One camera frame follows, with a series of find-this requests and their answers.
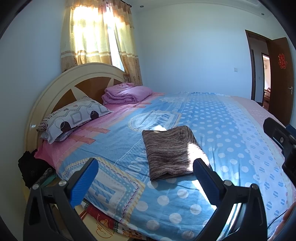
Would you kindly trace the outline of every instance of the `headboard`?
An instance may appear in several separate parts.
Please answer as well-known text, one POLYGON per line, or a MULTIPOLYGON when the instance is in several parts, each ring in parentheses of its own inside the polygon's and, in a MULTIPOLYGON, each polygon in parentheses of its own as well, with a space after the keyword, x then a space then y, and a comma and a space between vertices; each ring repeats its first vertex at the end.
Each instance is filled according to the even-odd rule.
POLYGON ((102 103, 105 88, 125 82, 123 75, 122 70, 103 63, 82 64, 62 73, 42 92, 31 110, 25 151, 32 152, 42 143, 36 129, 46 116, 85 95, 102 103))

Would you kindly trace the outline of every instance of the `patterned pillowcase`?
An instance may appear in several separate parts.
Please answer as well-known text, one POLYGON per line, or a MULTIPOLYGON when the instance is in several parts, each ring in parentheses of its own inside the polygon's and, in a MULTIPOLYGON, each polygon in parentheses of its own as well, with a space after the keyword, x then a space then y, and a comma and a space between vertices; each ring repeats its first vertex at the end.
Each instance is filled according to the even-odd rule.
MULTIPOLYGON (((71 134, 72 134, 72 133, 73 133, 78 127, 83 126, 84 124, 86 124, 86 123, 88 123, 88 122, 90 122, 90 120, 81 123, 80 125, 78 125, 78 126, 72 128, 72 129, 69 130, 69 131, 63 132, 63 133, 60 134, 60 135, 59 135, 54 141, 56 141, 56 142, 61 142, 61 141, 66 140, 67 137, 68 137, 69 135, 71 135, 71 134)), ((43 132, 41 133, 40 138, 43 139, 43 140, 47 140, 47 139, 48 139, 48 136, 49 136, 49 135, 48 135, 48 133, 47 133, 46 130, 45 130, 45 131, 43 131, 43 132)))
POLYGON ((111 112, 99 102, 85 96, 50 114, 40 123, 37 130, 46 129, 47 141, 52 144, 61 134, 111 112))

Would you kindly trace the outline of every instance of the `cable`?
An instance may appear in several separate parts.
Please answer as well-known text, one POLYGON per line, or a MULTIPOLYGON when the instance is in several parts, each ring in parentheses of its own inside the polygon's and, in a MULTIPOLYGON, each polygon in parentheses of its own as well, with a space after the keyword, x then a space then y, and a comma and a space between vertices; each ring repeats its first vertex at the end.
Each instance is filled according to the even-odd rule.
POLYGON ((278 216, 276 219, 274 219, 271 223, 270 223, 270 225, 267 227, 267 230, 270 228, 270 226, 279 218, 279 217, 281 217, 282 215, 284 215, 285 213, 286 213, 286 211, 284 211, 280 216, 278 216))

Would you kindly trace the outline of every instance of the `screw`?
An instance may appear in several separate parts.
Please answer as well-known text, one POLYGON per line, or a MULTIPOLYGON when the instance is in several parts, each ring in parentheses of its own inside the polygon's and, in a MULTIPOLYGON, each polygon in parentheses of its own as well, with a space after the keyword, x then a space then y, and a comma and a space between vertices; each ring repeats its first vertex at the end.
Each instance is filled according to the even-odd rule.
POLYGON ((32 186, 32 189, 34 189, 34 190, 37 190, 39 188, 39 185, 38 184, 34 184, 33 186, 32 186))
POLYGON ((230 186, 232 185, 232 182, 229 181, 229 180, 225 180, 225 181, 224 181, 224 184, 225 184, 226 186, 230 187, 230 186))
POLYGON ((255 190, 257 190, 259 187, 258 187, 257 184, 252 184, 252 188, 255 189, 255 190))
POLYGON ((59 186, 63 187, 67 184, 67 181, 66 180, 61 180, 59 181, 59 186))

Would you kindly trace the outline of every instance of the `striped brown cloth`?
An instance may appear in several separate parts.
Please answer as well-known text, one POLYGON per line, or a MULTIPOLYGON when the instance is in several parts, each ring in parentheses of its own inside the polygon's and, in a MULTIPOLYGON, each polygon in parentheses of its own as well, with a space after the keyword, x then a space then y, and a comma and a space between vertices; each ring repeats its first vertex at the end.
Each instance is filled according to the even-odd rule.
POLYGON ((187 126, 167 131, 143 131, 142 135, 151 181, 191 174, 193 162, 197 158, 201 158, 210 167, 207 155, 187 126))

